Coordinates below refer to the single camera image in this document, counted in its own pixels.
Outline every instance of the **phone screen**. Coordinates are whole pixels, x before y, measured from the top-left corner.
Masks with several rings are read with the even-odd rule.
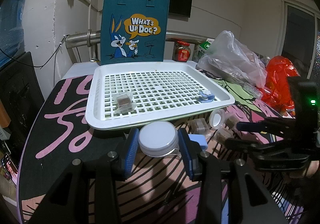
[[[5,168],[7,174],[10,176],[14,184],[17,185],[18,170],[8,154],[5,154],[4,157],[1,159],[1,164]]]

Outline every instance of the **blue clip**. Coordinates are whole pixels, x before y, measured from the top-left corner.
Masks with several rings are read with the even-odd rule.
[[[209,103],[214,101],[214,98],[215,98],[214,94],[210,93],[210,95],[206,95],[202,91],[200,91],[199,94],[201,95],[201,97],[199,97],[199,102],[201,103]]]
[[[202,150],[206,150],[208,148],[207,141],[205,140],[204,135],[197,135],[197,134],[188,134],[191,141],[197,142]]]

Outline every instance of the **metal pipe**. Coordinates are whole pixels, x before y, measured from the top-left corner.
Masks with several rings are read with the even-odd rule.
[[[69,49],[80,46],[87,46],[88,41],[90,43],[90,46],[92,44],[98,44],[100,43],[100,36],[101,31],[91,31],[90,33],[87,32],[69,35],[66,38],[66,47]]]
[[[100,43],[100,37],[101,37],[101,31],[91,31],[87,33],[78,33],[69,35],[66,38],[66,47],[67,48],[75,48],[79,46],[88,46]],[[177,31],[167,31],[165,36],[166,41],[177,41],[177,40],[183,40],[188,43],[193,44],[201,44],[205,42],[209,37],[193,34],[193,33],[183,33],[183,32],[177,32]]]
[[[99,61],[99,56],[98,56],[98,45],[97,44],[93,44],[91,45],[91,62],[98,62]]]
[[[177,41],[183,40],[192,44],[201,44],[205,42],[208,38],[203,35],[193,34],[193,33],[183,33],[177,31],[167,31],[165,36],[165,41]]]

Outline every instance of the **grid tray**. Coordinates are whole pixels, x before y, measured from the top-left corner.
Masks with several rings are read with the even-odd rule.
[[[215,101],[200,103],[200,90],[210,90]],[[135,110],[116,114],[112,95],[133,93]],[[215,82],[187,64],[137,62],[104,65],[94,72],[85,118],[95,129],[118,129],[154,120],[185,117],[234,103]]]

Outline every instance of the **pink lettering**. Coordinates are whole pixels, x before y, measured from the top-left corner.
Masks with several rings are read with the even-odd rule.
[[[76,153],[81,151],[83,148],[85,148],[89,144],[92,138],[92,134],[93,134],[93,129],[90,128],[88,131],[84,132],[83,134],[73,138],[69,144],[70,152]],[[84,138],[83,142],[80,145],[76,146],[76,142],[78,142],[83,138]]]
[[[39,153],[36,154],[36,158],[40,159],[44,156],[46,156],[47,154],[51,153],[59,144],[61,144],[71,133],[71,131],[73,130],[73,123],[72,122],[67,122],[64,121],[62,118],[65,115],[69,115],[69,114],[75,114],[75,113],[79,113],[82,111],[85,111],[85,107],[81,107],[81,108],[76,108],[76,109],[72,109],[70,110],[73,106],[77,105],[78,103],[87,100],[88,98],[82,98],[78,101],[76,101],[75,103],[73,103],[72,105],[70,105],[69,107],[67,107],[63,112],[61,113],[56,113],[56,114],[46,114],[44,115],[45,118],[48,119],[52,119],[52,118],[58,118],[57,119],[57,123],[61,124],[61,125],[65,125],[67,127],[67,130],[61,135],[59,136],[52,144],[50,144],[49,146],[47,146],[46,148],[44,148],[43,150],[41,150]]]
[[[61,87],[61,90],[59,91],[59,93],[57,94],[57,96],[56,96],[56,98],[54,100],[54,104],[55,105],[61,103],[61,101],[64,98],[64,95],[67,93],[67,90],[68,90],[71,82],[72,82],[72,78],[66,79],[66,81],[63,84],[63,86]]]
[[[88,75],[85,79],[78,85],[76,93],[79,95],[89,94],[89,90],[85,90],[85,86],[88,84],[90,80],[92,80],[93,75]]]
[[[87,123],[87,121],[85,120],[85,112],[78,113],[78,114],[76,114],[76,116],[83,116],[83,118],[81,120],[81,123],[82,124],[86,124]]]

